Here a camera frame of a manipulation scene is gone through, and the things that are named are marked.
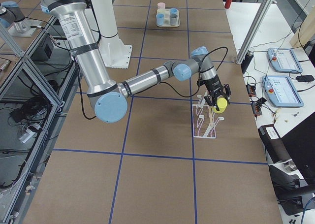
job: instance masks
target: yellow cup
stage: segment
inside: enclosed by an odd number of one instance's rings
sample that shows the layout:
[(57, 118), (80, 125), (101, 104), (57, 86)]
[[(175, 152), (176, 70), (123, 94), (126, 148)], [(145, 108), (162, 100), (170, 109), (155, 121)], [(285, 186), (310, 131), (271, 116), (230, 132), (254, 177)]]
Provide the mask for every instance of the yellow cup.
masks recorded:
[(220, 97), (217, 100), (217, 105), (218, 105), (219, 111), (215, 107), (213, 107), (214, 112), (215, 113), (222, 113), (225, 111), (225, 109), (227, 107), (227, 100), (223, 97)]

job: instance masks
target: white label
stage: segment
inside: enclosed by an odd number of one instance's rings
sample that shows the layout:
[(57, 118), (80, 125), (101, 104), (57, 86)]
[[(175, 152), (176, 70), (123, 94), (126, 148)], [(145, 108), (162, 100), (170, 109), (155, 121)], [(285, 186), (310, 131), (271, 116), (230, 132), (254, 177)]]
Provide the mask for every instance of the white label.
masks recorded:
[(266, 131), (271, 139), (279, 139), (273, 127), (266, 127)]
[(83, 36), (79, 23), (75, 16), (70, 16), (61, 20), (60, 24), (68, 40)]

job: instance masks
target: white tray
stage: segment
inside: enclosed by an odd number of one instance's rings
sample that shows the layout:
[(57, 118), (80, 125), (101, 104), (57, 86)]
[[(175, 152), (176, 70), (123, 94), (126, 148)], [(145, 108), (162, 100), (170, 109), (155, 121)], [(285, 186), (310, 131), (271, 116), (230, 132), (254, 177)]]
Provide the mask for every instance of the white tray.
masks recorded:
[(169, 21), (169, 12), (171, 9), (165, 9), (165, 13), (164, 13), (164, 25), (162, 26), (158, 26), (158, 27), (178, 27), (181, 23), (179, 20), (179, 11), (177, 11), (177, 23), (174, 26), (171, 26), (171, 23)]

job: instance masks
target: blue joint cap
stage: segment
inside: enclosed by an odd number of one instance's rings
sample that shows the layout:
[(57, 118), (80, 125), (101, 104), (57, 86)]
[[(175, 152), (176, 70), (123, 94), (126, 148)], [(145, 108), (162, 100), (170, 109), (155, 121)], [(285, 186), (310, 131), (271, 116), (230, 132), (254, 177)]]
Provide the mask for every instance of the blue joint cap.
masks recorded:
[(43, 6), (43, 5), (40, 5), (40, 7), (41, 7), (41, 11), (42, 11), (42, 12), (47, 13), (47, 14), (50, 13), (50, 11), (48, 10), (48, 7)]
[(4, 7), (19, 7), (18, 4), (14, 1), (4, 1), (1, 3), (2, 6)]
[(193, 50), (191, 52), (191, 55), (192, 56), (198, 56), (198, 55), (207, 54), (207, 53), (209, 53), (207, 48), (205, 46), (202, 46), (202, 47), (199, 47), (199, 48)]
[(124, 117), (128, 108), (127, 100), (118, 92), (101, 96), (94, 107), (95, 115), (101, 121), (113, 123)]
[(191, 78), (191, 68), (183, 63), (178, 64), (174, 69), (173, 73), (176, 79), (179, 81), (188, 80)]
[(5, 19), (0, 18), (0, 24), (5, 27), (8, 28), (10, 26), (10, 23), (7, 22)]

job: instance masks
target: blue cup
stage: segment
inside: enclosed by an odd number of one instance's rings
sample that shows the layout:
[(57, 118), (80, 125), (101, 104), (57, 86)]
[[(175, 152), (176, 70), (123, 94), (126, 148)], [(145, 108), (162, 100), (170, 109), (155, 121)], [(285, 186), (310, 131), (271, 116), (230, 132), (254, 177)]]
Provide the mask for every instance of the blue cup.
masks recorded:
[(164, 14), (157, 14), (157, 25), (162, 26), (164, 24)]
[(172, 8), (169, 10), (169, 14), (172, 15), (172, 14), (177, 14), (178, 13), (178, 10), (176, 8)]

